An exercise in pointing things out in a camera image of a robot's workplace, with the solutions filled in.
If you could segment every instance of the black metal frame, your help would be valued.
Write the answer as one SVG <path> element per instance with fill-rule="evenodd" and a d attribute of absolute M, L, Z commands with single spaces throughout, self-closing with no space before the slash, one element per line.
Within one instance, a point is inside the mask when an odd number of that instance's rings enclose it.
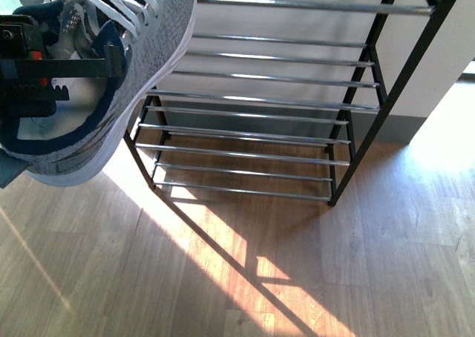
<path fill-rule="evenodd" d="M 212 3 L 212 4 L 242 4 L 243 0 L 198 0 L 201 3 Z M 367 36 L 367 41 L 364 45 L 361 44 L 341 44 L 341 43 L 331 43 L 328 44 L 328 42 L 308 42 L 308 41 L 292 41 L 290 39 L 270 39 L 270 38 L 260 38 L 260 37 L 255 37 L 255 36 L 210 36 L 206 34 L 195 34 L 195 37 L 201 38 L 201 39 L 233 39 L 236 41 L 241 41 L 241 40 L 252 40 L 252 41 L 265 41 L 265 42 L 282 42 L 282 43 L 293 43 L 293 44 L 319 44 L 319 45 L 332 45 L 332 46 L 347 46 L 347 47 L 354 47 L 354 48 L 362 48 L 361 50 L 361 55 L 358 59 L 358 63 L 356 64 L 356 68 L 353 72 L 353 76 L 351 78 L 351 81 L 349 82 L 340 82 L 336 85 L 344 85 L 347 87 L 347 92 L 344 95 L 343 101 L 340 105 L 338 104 L 331 104 L 331 105 L 325 105 L 325 104 L 318 104 L 314 103 L 311 108 L 307 109 L 316 109 L 316 108 L 326 108 L 328 110 L 335 110 L 338 109 L 338 114 L 336 116 L 336 122 L 333 124 L 330 136 L 325 140 L 325 139 L 318 139 L 318 138 L 291 138 L 291 137 L 285 137 L 282 136 L 279 138 L 282 140 L 282 143 L 295 143 L 295 144 L 314 144 L 314 145 L 324 145 L 325 151 L 327 152 L 328 155 L 328 160 L 317 160 L 315 159 L 315 163 L 317 164 L 328 164 L 330 162 L 329 167 L 330 167 L 330 191 L 331 191 L 331 197 L 320 197 L 320 196 L 314 196 L 314 197 L 307 197 L 303 195 L 296 195 L 296 194 L 281 194 L 278 192 L 254 192 L 254 191 L 249 191 L 249 190 L 242 190 L 242 189 L 225 189 L 225 188 L 218 188 L 218 187 L 202 187 L 202 186 L 196 186 L 196 185 L 186 185 L 182 183 L 156 183 L 154 182 L 154 171 L 156 167 L 158 166 L 167 166 L 159 163 L 160 160 L 160 155 L 163 151 L 186 151 L 186 152 L 193 152 L 193 151 L 198 151 L 200 154 L 214 154 L 214 155 L 241 155 L 242 157 L 246 157 L 247 155 L 252 155 L 252 154 L 247 154 L 247 153 L 223 153 L 220 151 L 205 151 L 205 150 L 200 150 L 200 149 L 193 149 L 193 148 L 174 148 L 170 147 L 167 145 L 164 145 L 166 140 L 169 138 L 170 131 L 179 131 L 180 129 L 178 127 L 171 127 L 167 125 L 166 122 L 166 116 L 165 112 L 167 108 L 164 108 L 161 106 L 161 101 L 160 101 L 160 96 L 161 95 L 167 95 L 167 94 L 172 94 L 175 96 L 181 96 L 185 97 L 188 99 L 197 99 L 197 98 L 221 98 L 222 99 L 229 99 L 230 101 L 233 100 L 239 100 L 242 103 L 253 103 L 253 102 L 262 102 L 262 103 L 267 103 L 267 104 L 275 104 L 275 103 L 280 103 L 283 107 L 286 105 L 295 105 L 295 106 L 300 106 L 301 108 L 306 108 L 308 105 L 303 105 L 302 103 L 295 101 L 295 102 L 282 102 L 282 101 L 277 101 L 276 99 L 258 99 L 258 98 L 244 98 L 244 97 L 235 97 L 235 96 L 217 96 L 217 95 L 206 95 L 206 94 L 191 94 L 191 93 L 177 93 L 177 92 L 170 92 L 170 91 L 164 91 L 164 90 L 152 90 L 150 91 L 147 99 L 145 100 L 145 104 L 142 108 L 142 111 L 140 113 L 139 119 L 137 120 L 137 124 L 132 131 L 132 134 L 130 135 L 129 133 L 125 134 L 125 141 L 132 151 L 132 154 L 134 155 L 135 160 L 137 161 L 137 164 L 140 167 L 141 172 L 144 175 L 144 178 L 147 180 L 148 185 L 150 186 L 151 189 L 154 189 L 157 185 L 170 185 L 170 186 L 184 186 L 184 187 L 196 187 L 196 188 L 206 188 L 206 189 L 214 189 L 218 191 L 227 191 L 227 192 L 247 192 L 247 193 L 253 193 L 253 194 L 270 194 L 274 196 L 284 196 L 284 197 L 293 197 L 293 198 L 312 198 L 312 199 L 317 199 L 317 200 L 324 200 L 327 201 L 330 206 L 334 206 L 338 199 L 340 198 L 341 194 L 347 187 L 347 184 L 349 183 L 351 177 L 354 175 L 356 169 L 358 168 L 358 165 L 362 161 L 364 155 L 367 153 L 368 148 L 370 147 L 371 143 L 374 141 L 376 138 L 377 133 L 381 129 L 384 121 L 386 120 L 387 116 L 389 115 L 391 109 L 395 105 L 397 99 L 401 95 L 404 87 L 408 83 L 409 79 L 411 78 L 413 72 L 417 68 L 419 62 L 421 61 L 422 57 L 424 56 L 426 50 L 428 49 L 430 43 L 434 39 L 435 35 L 437 34 L 437 31 L 439 28 L 442 26 L 442 23 L 444 22 L 445 18 L 451 11 L 452 6 L 455 4 L 456 0 L 426 0 L 427 4 L 431 7 L 431 14 L 429 17 L 429 20 L 422 31 L 416 45 L 414 46 L 412 52 L 410 53 L 409 57 L 407 58 L 407 61 L 405 62 L 401 72 L 399 73 L 399 76 L 397 77 L 393 87 L 390 89 L 389 93 L 387 92 L 385 83 L 384 83 L 384 77 L 383 73 L 381 72 L 381 66 L 379 63 L 379 58 L 378 54 L 376 51 L 376 43 L 379 39 L 379 36 L 381 34 L 381 31 L 384 27 L 384 24 L 387 20 L 388 14 L 391 13 L 390 7 L 392 4 L 394 4 L 395 0 L 382 0 L 381 5 L 383 7 L 376 7 L 376 17 L 374 19 L 373 25 L 370 29 L 370 32 Z M 268 6 L 268 4 L 259 4 L 259 0 L 251 1 L 250 4 L 251 6 Z M 298 2 L 293 2 L 293 3 L 285 3 L 285 2 L 275 2 L 275 6 L 277 7 L 297 7 L 300 9 L 307 9 L 309 8 L 308 4 L 302 4 Z M 332 9 L 332 10 L 340 10 L 340 11 L 349 11 L 349 9 L 346 9 L 344 7 L 337 6 L 338 9 Z M 321 6 L 319 4 L 317 7 L 313 7 L 311 9 L 330 9 L 331 7 L 326 7 Z M 366 11 L 368 8 L 364 8 L 364 10 L 361 9 L 352 9 L 352 11 Z M 400 12 L 400 7 L 396 9 L 394 13 L 399 13 Z M 209 56 L 230 56 L 230 54 L 219 54 L 219 53 L 210 53 Z M 363 74 L 366 70 L 366 68 L 371 67 L 373 79 L 374 79 L 374 84 L 373 86 L 366 86 L 367 84 L 364 85 L 359 85 L 361 84 L 361 79 L 363 77 Z M 177 75 L 189 75 L 189 76 L 221 76 L 221 77 L 227 77 L 227 76 L 233 76 L 233 77 L 239 77 L 239 75 L 235 74 L 225 74 L 225 73 L 201 73 L 197 71 L 178 71 L 176 72 Z M 262 76 L 262 79 L 265 80 L 271 80 L 271 81 L 290 81 L 294 82 L 299 82 L 298 79 L 293 79 L 293 78 L 264 78 L 265 76 Z M 353 117 L 352 117 L 352 110 L 353 109 L 360 109 L 361 106 L 354 106 L 352 104 L 353 99 L 356 95 L 356 91 L 359 87 L 371 87 L 376 90 L 377 98 L 379 101 L 379 106 L 378 106 L 378 111 L 376 118 L 371 125 L 369 131 L 367 132 L 365 138 L 362 140 L 360 146 L 356 148 L 356 141 L 355 141 L 355 134 L 353 132 Z M 140 157 L 137 153 L 137 147 L 144 147 L 144 145 L 140 145 L 137 143 L 137 138 L 138 134 L 141 130 L 141 128 L 149 128 L 153 127 L 150 125 L 145 125 L 144 120 L 145 116 L 150 110 L 155 110 L 157 112 L 158 120 L 160 125 L 155 126 L 156 129 L 159 129 L 162 131 L 160 141 L 158 145 L 149 145 L 148 148 L 154 148 L 157 150 L 157 154 L 155 156 L 155 162 L 157 163 L 156 166 L 154 167 L 153 172 L 151 175 L 147 172 L 145 166 L 143 165 L 143 162 L 140 160 Z M 368 111 L 374 110 L 374 108 L 365 108 Z M 344 122 L 344 126 L 346 126 L 346 137 L 347 140 L 340 140 L 338 137 L 340 136 L 340 131 L 341 127 L 343 126 L 340 122 Z M 188 135 L 192 135 L 190 128 L 187 128 L 185 130 Z M 207 131 L 204 134 L 209 135 L 210 137 L 213 137 L 213 132 L 212 131 Z M 259 136 L 257 134 L 252 134 L 252 133 L 240 133 L 240 132 L 233 132 L 233 131 L 228 131 L 226 133 L 221 133 L 220 131 L 216 131 L 214 133 L 214 137 L 236 137 L 236 136 L 242 136 L 240 139 L 246 139 L 245 136 L 252 136 L 254 135 L 254 138 L 256 140 L 264 140 L 264 141 L 269 141 L 271 143 L 274 143 L 276 141 L 276 138 L 279 136 Z M 349 150 L 349 157 L 350 161 L 346 164 L 347 170 L 344 173 L 343 177 L 341 180 L 338 182 L 337 180 L 337 175 L 336 175 L 336 170 L 335 167 L 339 165 L 343 165 L 341 161 L 335 160 L 335 145 L 337 144 L 345 144 L 348 145 L 348 150 Z M 299 160 L 298 158 L 288 158 L 288 157 L 282 157 L 281 160 L 283 161 L 292 161 L 292 160 Z M 195 167 L 181 167 L 182 169 L 198 169 Z M 205 168 L 208 171 L 222 171 L 222 172 L 232 172 L 228 170 L 223 170 L 223 169 L 213 169 L 213 168 Z M 269 175 L 269 174 L 263 174 L 263 173 L 247 173 L 247 174 L 261 174 L 261 175 Z M 315 178 L 315 177 L 300 177 L 300 179 L 307 179 L 307 180 L 323 180 L 321 178 Z"/>

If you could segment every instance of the gray sneaker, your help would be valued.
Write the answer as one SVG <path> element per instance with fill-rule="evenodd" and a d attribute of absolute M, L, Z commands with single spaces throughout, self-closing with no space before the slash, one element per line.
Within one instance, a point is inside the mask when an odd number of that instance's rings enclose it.
<path fill-rule="evenodd" d="M 70 100 L 57 102 L 49 117 L 9 116 L 0 108 L 0 143 L 10 158 L 43 183 L 84 183 L 115 152 L 139 100 L 186 52 L 196 0 L 19 1 L 24 6 L 14 13 L 38 22 L 51 59 L 102 58 L 106 45 L 120 49 L 120 78 L 52 79 Z"/>

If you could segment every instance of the laminate flooring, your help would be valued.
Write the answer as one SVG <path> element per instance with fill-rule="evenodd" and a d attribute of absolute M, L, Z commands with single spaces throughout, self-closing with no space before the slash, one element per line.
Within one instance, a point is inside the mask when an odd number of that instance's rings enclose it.
<path fill-rule="evenodd" d="M 473 126 L 447 122 L 475 91 L 449 94 L 442 133 L 375 143 L 334 208 L 154 194 L 123 144 L 81 186 L 21 175 L 0 192 L 0 336 L 475 336 Z"/>

